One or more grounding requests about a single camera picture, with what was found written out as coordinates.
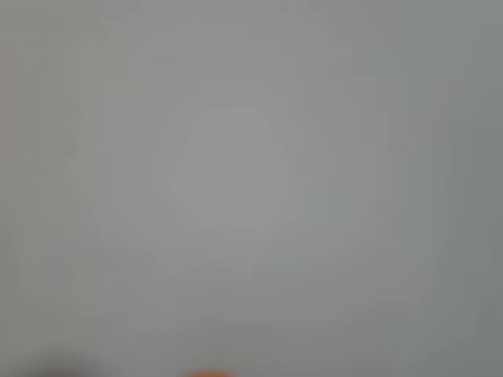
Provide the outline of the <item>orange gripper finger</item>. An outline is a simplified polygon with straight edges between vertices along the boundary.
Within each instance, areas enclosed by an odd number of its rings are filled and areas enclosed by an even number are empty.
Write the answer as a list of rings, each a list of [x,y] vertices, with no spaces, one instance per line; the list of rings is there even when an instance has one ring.
[[[183,377],[237,377],[237,374],[222,369],[203,369],[187,372]]]

